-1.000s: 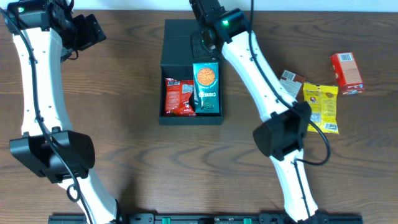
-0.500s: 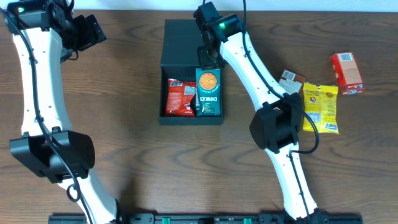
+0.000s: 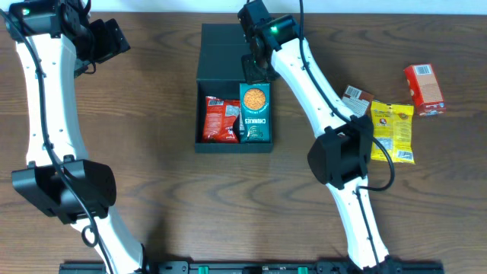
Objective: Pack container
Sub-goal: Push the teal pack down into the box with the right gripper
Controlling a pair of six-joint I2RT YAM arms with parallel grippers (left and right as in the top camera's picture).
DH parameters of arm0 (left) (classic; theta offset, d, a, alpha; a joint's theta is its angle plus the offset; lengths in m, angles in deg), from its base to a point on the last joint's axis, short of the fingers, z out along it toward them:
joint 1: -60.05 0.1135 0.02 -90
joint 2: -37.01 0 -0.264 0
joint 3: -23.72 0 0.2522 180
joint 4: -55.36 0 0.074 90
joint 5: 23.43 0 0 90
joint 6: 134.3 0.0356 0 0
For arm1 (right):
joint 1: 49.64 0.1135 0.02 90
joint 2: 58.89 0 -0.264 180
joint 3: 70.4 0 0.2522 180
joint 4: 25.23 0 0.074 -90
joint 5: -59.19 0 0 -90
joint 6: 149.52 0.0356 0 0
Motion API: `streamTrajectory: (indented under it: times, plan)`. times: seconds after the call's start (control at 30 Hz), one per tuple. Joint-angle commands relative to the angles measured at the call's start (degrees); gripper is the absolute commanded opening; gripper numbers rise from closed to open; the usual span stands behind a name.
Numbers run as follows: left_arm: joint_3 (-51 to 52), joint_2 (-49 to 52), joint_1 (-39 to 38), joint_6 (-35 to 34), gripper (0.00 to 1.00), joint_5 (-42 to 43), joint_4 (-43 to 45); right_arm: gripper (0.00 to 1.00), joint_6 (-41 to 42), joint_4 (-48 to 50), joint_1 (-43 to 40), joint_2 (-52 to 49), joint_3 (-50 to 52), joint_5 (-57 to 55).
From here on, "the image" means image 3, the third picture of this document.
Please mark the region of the teal Chunkies cookie box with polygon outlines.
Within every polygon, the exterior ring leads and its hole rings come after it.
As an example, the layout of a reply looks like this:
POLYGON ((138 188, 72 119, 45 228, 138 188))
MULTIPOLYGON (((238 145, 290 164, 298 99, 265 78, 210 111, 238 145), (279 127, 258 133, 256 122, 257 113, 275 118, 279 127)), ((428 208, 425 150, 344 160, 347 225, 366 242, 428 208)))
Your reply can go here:
POLYGON ((270 84, 240 83, 240 141, 270 142, 270 84))

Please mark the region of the dark green box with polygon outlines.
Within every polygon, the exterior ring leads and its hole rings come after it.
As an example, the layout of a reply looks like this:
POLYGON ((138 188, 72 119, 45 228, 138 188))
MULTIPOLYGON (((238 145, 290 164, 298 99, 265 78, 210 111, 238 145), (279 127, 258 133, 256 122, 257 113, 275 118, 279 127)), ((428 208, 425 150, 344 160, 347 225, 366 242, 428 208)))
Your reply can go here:
POLYGON ((203 24, 196 76, 197 103, 195 125, 196 153, 270 153, 273 142, 225 144, 202 140, 205 124, 205 98, 238 100, 239 87, 245 82, 241 58, 250 53, 239 24, 203 24))

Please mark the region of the red snack bag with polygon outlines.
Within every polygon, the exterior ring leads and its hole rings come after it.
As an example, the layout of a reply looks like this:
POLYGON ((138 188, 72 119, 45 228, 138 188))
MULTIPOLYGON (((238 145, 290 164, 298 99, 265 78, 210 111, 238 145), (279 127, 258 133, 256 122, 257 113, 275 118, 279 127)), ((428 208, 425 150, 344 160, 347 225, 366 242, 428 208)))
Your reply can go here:
POLYGON ((239 100, 205 98, 206 115, 202 132, 203 142, 238 143, 234 124, 240 114, 239 100))

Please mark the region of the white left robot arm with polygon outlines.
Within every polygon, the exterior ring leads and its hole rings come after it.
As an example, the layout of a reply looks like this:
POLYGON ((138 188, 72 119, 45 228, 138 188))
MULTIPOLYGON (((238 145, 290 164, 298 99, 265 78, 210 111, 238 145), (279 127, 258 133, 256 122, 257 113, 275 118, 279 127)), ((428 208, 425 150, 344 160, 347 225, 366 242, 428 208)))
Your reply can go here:
POLYGON ((2 12, 27 87, 27 166, 14 189, 44 215, 72 226, 102 261, 69 272, 147 273, 145 248, 116 206, 111 168, 89 158, 78 121, 75 79, 129 50, 119 25, 90 19, 90 2, 22 1, 2 12))

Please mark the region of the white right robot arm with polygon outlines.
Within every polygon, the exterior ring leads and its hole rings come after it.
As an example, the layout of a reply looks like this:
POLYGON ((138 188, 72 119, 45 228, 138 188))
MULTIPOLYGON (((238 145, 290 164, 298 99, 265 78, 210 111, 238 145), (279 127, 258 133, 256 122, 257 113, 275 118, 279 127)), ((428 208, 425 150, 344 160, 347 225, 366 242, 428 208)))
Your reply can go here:
POLYGON ((261 1, 248 1, 237 17, 250 44, 250 56, 243 61, 246 81, 282 78, 307 115, 315 137, 308 164, 334 198, 349 259, 362 272, 387 272, 389 251, 368 196, 368 163, 377 144, 371 120, 356 116, 333 90, 314 60, 302 19, 290 14, 273 18, 261 1))

